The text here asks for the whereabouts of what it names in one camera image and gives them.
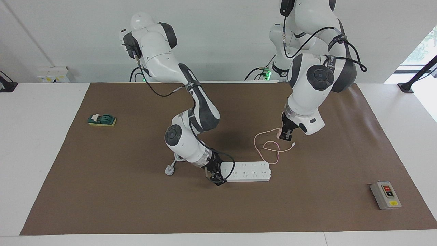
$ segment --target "black stand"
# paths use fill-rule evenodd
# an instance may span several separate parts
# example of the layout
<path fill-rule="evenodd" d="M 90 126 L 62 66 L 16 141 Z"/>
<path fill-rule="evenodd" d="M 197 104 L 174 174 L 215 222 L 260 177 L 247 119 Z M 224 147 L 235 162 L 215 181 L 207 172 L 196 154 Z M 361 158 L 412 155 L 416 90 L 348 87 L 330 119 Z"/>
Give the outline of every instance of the black stand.
<path fill-rule="evenodd" d="M 18 83 L 8 82 L 2 76 L 0 76 L 0 84 L 3 84 L 4 89 L 0 89 L 0 92 L 13 92 Z"/>
<path fill-rule="evenodd" d="M 432 68 L 437 63 L 437 56 L 434 56 L 434 58 L 428 62 L 427 65 L 425 65 L 422 70 L 417 72 L 416 75 L 414 75 L 413 78 L 410 79 L 410 81 L 406 83 L 399 83 L 398 86 L 401 89 L 402 92 L 408 92 L 413 93 L 414 91 L 411 89 L 411 86 L 420 79 L 430 68 Z"/>

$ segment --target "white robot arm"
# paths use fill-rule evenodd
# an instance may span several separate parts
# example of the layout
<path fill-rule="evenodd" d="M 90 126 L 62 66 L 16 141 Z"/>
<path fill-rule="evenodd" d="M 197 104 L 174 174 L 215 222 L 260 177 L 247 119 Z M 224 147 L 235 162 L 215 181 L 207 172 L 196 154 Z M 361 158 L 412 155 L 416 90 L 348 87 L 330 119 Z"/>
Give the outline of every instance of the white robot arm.
<path fill-rule="evenodd" d="M 121 31 L 120 40 L 128 55 L 137 60 L 141 71 L 159 82 L 184 84 L 194 100 L 193 108 L 176 115 L 165 132 L 167 146 L 176 154 L 177 160 L 187 160 L 194 166 L 211 173 L 210 181 L 216 185 L 226 182 L 221 175 L 218 152 L 197 138 L 197 134 L 217 127 L 220 114 L 202 88 L 193 72 L 179 63 L 171 49 L 177 44 L 173 28 L 166 23 L 156 23 L 144 12 L 131 19 L 132 32 Z"/>
<path fill-rule="evenodd" d="M 293 93 L 282 114 L 282 130 L 278 137 L 291 141 L 291 132 L 301 128 L 306 135 L 325 126 L 318 107 L 330 91 L 341 92 L 353 84 L 357 76 L 354 63 L 363 72 L 358 53 L 344 34 L 341 21 L 334 15 L 336 0 L 281 0 L 283 24 L 275 24 L 270 39 L 276 48 L 273 70 L 287 81 Z M 313 36 L 324 41 L 329 54 L 303 53 L 315 44 Z M 352 59 L 350 47 L 358 61 Z"/>

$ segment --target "white power strip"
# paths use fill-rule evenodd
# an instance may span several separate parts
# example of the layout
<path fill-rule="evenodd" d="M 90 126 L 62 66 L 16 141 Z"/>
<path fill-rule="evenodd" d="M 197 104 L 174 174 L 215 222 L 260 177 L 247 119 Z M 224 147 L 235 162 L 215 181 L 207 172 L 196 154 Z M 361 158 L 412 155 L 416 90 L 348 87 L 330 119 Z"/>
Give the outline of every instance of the white power strip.
<path fill-rule="evenodd" d="M 232 170 L 232 162 L 222 162 L 220 170 L 226 177 Z M 270 180 L 270 166 L 267 162 L 235 162 L 235 168 L 228 182 L 267 182 Z"/>

